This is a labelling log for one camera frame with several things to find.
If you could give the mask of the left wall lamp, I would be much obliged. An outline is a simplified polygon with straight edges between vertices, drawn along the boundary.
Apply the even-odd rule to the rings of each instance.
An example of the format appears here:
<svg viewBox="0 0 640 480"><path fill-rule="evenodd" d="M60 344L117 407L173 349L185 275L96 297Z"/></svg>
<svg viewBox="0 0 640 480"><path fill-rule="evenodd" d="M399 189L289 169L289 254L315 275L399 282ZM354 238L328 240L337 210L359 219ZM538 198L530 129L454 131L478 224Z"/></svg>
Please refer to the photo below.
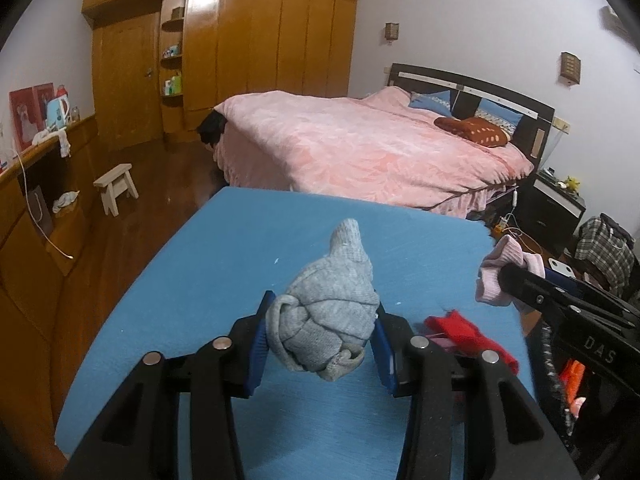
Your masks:
<svg viewBox="0 0 640 480"><path fill-rule="evenodd" d="M384 40L387 42L399 39L399 24L387 22L384 27Z"/></svg>

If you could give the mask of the white bathroom scale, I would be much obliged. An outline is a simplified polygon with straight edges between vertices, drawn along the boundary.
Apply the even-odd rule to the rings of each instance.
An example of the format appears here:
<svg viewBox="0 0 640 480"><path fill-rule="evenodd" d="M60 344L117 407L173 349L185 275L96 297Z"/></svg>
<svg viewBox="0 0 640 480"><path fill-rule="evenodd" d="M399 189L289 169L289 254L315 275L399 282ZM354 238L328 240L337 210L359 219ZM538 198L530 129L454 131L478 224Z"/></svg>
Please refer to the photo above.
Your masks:
<svg viewBox="0 0 640 480"><path fill-rule="evenodd" d="M548 263L549 263L549 269L554 271L555 273L562 274L567 278L576 278L576 274L573 268L568 264L560 260L556 260L555 258L549 258Z"/></svg>

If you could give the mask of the right blue pillow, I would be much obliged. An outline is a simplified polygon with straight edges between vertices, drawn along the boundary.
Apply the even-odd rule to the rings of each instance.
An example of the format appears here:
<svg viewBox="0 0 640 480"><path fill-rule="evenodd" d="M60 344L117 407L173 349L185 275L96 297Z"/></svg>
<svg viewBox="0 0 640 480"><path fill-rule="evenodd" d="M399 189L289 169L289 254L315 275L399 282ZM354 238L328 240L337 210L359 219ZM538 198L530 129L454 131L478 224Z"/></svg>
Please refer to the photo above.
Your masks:
<svg viewBox="0 0 640 480"><path fill-rule="evenodd" d="M507 136L513 136L523 115L509 107L500 105L488 99L481 99L474 113L475 117L483 118L499 127Z"/></svg>

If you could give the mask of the pink cloth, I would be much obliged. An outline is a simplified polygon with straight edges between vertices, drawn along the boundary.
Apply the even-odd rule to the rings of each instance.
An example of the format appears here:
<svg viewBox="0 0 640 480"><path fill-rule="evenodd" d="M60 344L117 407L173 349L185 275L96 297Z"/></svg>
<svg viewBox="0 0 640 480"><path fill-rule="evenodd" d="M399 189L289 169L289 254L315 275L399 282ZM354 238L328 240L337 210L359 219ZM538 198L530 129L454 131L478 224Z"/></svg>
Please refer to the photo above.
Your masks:
<svg viewBox="0 0 640 480"><path fill-rule="evenodd" d="M437 344L439 348L442 348L442 350L446 352L453 354L460 352L458 345L444 334L428 335L427 339L431 341L432 344Z"/></svg>

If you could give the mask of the blue pillow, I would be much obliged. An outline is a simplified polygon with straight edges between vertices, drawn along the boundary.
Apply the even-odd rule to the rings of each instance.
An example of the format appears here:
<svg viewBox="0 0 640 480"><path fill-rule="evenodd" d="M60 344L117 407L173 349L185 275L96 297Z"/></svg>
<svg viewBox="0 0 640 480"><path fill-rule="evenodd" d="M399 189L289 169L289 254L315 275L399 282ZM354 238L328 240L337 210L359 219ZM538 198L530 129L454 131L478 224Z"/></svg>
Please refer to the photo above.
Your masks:
<svg viewBox="0 0 640 480"><path fill-rule="evenodd" d="M446 90L435 93L413 92L409 107L415 108L416 110L429 110L440 116L451 117L450 91Z"/></svg>
<svg viewBox="0 0 640 480"><path fill-rule="evenodd" d="M481 99L474 113L475 117L483 118L499 127L507 136L513 136L523 115L509 107L500 105L488 99Z"/></svg>

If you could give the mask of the red framed picture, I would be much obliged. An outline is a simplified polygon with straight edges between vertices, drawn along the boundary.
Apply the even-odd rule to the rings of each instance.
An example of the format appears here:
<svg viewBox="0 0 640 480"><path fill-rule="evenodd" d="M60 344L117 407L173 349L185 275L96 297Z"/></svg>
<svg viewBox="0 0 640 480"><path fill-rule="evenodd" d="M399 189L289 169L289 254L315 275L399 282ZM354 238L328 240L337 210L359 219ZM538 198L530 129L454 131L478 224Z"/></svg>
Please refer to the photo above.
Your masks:
<svg viewBox="0 0 640 480"><path fill-rule="evenodd" d="M35 135L46 126L48 102L54 95L52 82L9 93L14 139L20 152L29 148Z"/></svg>

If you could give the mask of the black white nightstand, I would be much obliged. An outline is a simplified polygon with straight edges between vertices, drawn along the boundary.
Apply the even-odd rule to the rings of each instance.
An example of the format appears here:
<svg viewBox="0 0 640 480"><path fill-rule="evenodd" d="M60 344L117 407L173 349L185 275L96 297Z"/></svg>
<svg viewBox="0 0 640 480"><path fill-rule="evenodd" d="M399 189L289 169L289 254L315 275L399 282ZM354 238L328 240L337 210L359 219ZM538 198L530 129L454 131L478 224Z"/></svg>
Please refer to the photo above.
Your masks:
<svg viewBox="0 0 640 480"><path fill-rule="evenodd" d="M523 188L515 208L520 229L551 255L559 257L570 244L586 212L584 200L543 171Z"/></svg>

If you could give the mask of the blue table cloth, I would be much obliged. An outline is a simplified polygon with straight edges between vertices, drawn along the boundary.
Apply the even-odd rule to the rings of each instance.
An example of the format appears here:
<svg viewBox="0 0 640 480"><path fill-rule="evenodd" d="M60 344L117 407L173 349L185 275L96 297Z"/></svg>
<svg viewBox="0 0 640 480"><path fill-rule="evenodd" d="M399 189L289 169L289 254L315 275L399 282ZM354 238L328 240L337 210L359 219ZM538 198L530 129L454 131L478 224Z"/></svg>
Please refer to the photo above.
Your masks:
<svg viewBox="0 0 640 480"><path fill-rule="evenodd" d="M375 288L387 311L420 330L460 312L520 364L532 384L518 311L475 301L492 239L478 222L344 198L225 188L160 250L119 301L67 393L55 442L72 454L93 419L149 351L182 356L254 313L324 256L344 219L357 220ZM250 479L391 479L409 403L388 394L372 358L337 382L293 373L269 359L254 396L233 414Z"/></svg>

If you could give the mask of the small white wooden stool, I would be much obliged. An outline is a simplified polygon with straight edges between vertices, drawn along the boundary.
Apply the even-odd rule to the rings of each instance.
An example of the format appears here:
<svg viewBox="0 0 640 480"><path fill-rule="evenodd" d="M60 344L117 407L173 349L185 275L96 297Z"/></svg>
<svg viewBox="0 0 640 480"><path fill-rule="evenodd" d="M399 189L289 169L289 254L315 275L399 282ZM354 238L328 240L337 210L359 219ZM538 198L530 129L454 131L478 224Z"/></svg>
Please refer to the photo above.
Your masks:
<svg viewBox="0 0 640 480"><path fill-rule="evenodd" d="M127 194L135 200L139 198L139 192L130 174L131 169L132 165L129 162L119 164L93 181L93 185L100 191L104 214L107 216L119 215L117 199L122 194Z"/></svg>

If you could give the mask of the right wall lamp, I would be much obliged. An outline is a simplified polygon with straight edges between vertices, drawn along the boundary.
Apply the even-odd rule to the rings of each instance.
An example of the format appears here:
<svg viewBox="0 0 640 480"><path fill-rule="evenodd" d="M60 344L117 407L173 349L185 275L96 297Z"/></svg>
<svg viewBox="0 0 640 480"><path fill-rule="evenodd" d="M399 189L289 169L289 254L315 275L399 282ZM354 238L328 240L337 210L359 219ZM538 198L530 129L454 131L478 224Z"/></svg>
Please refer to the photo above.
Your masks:
<svg viewBox="0 0 640 480"><path fill-rule="evenodd" d="M568 84L580 84L582 61L577 55L562 52L560 55L560 78Z"/></svg>

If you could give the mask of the yellow plush toy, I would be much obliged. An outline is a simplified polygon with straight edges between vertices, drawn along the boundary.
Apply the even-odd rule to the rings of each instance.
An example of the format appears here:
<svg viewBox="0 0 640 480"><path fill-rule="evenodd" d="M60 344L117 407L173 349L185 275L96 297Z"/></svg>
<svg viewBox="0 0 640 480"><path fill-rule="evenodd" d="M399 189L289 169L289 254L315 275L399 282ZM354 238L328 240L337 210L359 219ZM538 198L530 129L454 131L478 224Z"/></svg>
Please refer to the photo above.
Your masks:
<svg viewBox="0 0 640 480"><path fill-rule="evenodd" d="M577 180L574 177L566 177L564 179L564 184L566 185L566 188L574 194L578 194L579 193L579 187L580 187L580 181Z"/></svg>

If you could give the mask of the left blue pillow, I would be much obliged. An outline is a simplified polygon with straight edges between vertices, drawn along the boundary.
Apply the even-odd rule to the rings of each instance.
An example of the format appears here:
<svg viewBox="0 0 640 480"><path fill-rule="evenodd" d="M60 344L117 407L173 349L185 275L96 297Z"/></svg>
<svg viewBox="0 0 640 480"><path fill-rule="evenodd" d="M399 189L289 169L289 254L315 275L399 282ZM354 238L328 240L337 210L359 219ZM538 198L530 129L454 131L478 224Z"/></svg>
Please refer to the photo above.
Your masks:
<svg viewBox="0 0 640 480"><path fill-rule="evenodd" d="M429 110L440 116L451 117L450 91L446 90L435 93L413 92L409 107L415 108L416 110Z"/></svg>

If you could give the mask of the wall air conditioner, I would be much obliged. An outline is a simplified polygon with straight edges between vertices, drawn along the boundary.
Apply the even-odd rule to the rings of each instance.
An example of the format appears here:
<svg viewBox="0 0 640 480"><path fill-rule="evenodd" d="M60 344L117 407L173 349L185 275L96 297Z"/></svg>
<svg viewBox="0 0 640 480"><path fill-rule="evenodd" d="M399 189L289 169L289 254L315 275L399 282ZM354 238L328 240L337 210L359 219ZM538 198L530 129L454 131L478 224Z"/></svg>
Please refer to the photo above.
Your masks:
<svg viewBox="0 0 640 480"><path fill-rule="evenodd" d="M614 36L625 41L631 46L634 45L634 40L631 37L630 32L626 29L620 17L610 6L604 6L599 11L601 24L608 32L612 32Z"/></svg>

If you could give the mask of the grey balled sock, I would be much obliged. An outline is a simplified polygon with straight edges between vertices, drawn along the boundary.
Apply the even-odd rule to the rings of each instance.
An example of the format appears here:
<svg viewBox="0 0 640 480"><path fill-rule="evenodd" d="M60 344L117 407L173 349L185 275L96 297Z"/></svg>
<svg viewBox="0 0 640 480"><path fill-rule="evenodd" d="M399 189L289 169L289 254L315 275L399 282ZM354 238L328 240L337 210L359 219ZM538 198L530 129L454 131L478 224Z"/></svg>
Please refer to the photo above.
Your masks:
<svg viewBox="0 0 640 480"><path fill-rule="evenodd" d="M360 367L380 296L359 224L343 220L329 252L307 264L266 312L269 349L292 372L336 382Z"/></svg>

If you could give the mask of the plaid cloth on chair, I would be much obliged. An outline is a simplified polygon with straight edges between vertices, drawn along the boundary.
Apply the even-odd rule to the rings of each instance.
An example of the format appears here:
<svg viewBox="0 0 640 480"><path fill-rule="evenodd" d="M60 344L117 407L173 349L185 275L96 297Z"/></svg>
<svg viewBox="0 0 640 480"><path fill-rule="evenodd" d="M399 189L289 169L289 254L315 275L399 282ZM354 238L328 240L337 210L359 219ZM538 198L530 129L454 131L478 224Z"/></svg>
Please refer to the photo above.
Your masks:
<svg viewBox="0 0 640 480"><path fill-rule="evenodd" d="M634 239L607 214L591 217L578 231L574 258L591 263L620 296L630 285L636 263Z"/></svg>

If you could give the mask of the wooden side dresser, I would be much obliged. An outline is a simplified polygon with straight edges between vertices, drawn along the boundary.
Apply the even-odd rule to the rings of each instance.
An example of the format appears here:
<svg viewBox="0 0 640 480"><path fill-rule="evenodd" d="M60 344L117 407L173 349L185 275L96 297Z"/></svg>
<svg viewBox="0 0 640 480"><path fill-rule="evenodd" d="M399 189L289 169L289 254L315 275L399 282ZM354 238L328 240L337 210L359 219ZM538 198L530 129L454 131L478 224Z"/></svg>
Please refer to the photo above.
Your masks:
<svg viewBox="0 0 640 480"><path fill-rule="evenodd" d="M65 458L54 444L52 341L58 300L70 259L81 250L93 186L102 162L98 122L89 116L68 128L70 156L50 139L24 151L1 173L1 427L36 471L52 476ZM38 169L58 192L78 201L52 232L64 252L46 246L27 208L23 172Z"/></svg>

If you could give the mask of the orange foam net sleeve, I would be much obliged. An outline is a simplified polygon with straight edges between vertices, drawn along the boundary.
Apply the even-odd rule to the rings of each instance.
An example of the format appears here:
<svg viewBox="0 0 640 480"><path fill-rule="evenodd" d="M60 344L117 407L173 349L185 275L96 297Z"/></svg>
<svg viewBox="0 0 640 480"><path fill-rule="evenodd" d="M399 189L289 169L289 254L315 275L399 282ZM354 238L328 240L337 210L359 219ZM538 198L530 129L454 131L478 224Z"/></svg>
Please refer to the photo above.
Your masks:
<svg viewBox="0 0 640 480"><path fill-rule="evenodd" d="M582 378L586 367L579 361L569 359L563 368L560 379L563 383L566 400L570 406L570 414L575 418L579 416L580 408L584 404L586 398L584 396L578 396L580 385L582 384Z"/></svg>

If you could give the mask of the blue electric kettle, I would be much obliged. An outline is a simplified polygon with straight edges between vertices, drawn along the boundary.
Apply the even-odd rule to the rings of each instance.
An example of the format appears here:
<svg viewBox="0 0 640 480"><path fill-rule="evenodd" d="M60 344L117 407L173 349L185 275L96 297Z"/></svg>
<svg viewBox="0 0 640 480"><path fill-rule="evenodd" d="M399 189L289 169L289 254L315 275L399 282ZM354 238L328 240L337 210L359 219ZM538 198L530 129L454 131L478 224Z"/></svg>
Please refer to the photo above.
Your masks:
<svg viewBox="0 0 640 480"><path fill-rule="evenodd" d="M68 92L61 84L55 92L55 97L47 104L47 127L64 128L70 120L70 100Z"/></svg>

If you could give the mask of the wooden wardrobe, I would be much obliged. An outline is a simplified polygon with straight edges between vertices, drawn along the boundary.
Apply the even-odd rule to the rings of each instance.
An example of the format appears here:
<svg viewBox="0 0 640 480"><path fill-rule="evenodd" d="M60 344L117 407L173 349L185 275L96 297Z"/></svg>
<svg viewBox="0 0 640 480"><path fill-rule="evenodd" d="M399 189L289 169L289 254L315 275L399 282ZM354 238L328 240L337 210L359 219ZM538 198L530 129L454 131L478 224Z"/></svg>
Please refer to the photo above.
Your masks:
<svg viewBox="0 0 640 480"><path fill-rule="evenodd" d="M344 96L357 0L84 0L111 150L189 140L230 96Z"/></svg>

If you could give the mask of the wall lamp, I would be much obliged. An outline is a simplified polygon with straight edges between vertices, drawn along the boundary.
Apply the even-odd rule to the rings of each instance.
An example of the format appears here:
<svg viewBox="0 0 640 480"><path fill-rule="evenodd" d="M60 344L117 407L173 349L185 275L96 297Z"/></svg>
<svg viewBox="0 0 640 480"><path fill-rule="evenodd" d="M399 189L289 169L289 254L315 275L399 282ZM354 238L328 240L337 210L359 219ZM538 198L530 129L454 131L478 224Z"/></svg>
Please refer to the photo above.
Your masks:
<svg viewBox="0 0 640 480"><path fill-rule="evenodd" d="M387 42L399 39L399 24L387 22L384 27L384 40Z"/></svg>
<svg viewBox="0 0 640 480"><path fill-rule="evenodd" d="M580 84L582 61L577 55L562 52L560 55L560 78L568 84Z"/></svg>

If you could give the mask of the bed with pink duvet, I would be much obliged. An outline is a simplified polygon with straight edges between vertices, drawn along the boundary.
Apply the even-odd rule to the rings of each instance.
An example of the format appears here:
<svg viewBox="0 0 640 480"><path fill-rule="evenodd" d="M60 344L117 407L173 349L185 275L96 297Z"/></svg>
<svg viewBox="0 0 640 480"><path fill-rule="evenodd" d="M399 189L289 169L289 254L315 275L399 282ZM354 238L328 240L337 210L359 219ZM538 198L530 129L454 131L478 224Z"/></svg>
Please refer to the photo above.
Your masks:
<svg viewBox="0 0 640 480"><path fill-rule="evenodd" d="M452 118L475 117L481 99L521 113L509 143L485 148L434 126L446 116L409 107L413 92L446 90ZM243 93L216 105L196 131L237 188L473 218L533 179L553 118L550 105L498 84L397 63L386 85L363 98Z"/></svg>

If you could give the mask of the red cloth piece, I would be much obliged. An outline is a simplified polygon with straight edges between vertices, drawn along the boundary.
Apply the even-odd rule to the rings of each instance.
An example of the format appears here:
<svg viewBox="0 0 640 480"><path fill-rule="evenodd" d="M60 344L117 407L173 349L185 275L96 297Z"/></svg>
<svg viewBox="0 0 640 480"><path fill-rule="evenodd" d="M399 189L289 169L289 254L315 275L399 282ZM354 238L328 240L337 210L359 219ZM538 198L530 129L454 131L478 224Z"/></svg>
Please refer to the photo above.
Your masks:
<svg viewBox="0 0 640 480"><path fill-rule="evenodd" d="M466 356L479 356L485 350L492 350L506 363L509 370L517 375L520 363L497 341L485 336L480 329L462 316L457 310L451 310L444 316L429 316L424 325L435 335L448 339L454 348Z"/></svg>

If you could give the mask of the brown dotted pillow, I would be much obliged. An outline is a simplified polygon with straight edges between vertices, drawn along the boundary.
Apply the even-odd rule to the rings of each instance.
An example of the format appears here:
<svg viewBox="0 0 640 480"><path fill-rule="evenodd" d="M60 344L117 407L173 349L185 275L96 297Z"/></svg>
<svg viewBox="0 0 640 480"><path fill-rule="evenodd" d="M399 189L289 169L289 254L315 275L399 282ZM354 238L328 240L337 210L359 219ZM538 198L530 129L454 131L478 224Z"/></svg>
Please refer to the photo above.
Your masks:
<svg viewBox="0 0 640 480"><path fill-rule="evenodd" d="M485 148L502 148L510 141L503 128L480 117L439 117L434 120L434 126Z"/></svg>

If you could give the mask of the black lined trash bin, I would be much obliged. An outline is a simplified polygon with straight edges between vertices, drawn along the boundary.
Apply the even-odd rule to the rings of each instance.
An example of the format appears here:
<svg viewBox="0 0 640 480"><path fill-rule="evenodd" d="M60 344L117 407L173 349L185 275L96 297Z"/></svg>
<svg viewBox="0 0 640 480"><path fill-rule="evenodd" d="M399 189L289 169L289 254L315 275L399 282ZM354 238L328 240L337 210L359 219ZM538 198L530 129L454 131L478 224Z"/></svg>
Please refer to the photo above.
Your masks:
<svg viewBox="0 0 640 480"><path fill-rule="evenodd" d="M537 402L573 460L580 452L574 442L576 418L570 414L564 384L553 363L551 327L539 320L526 336Z"/></svg>

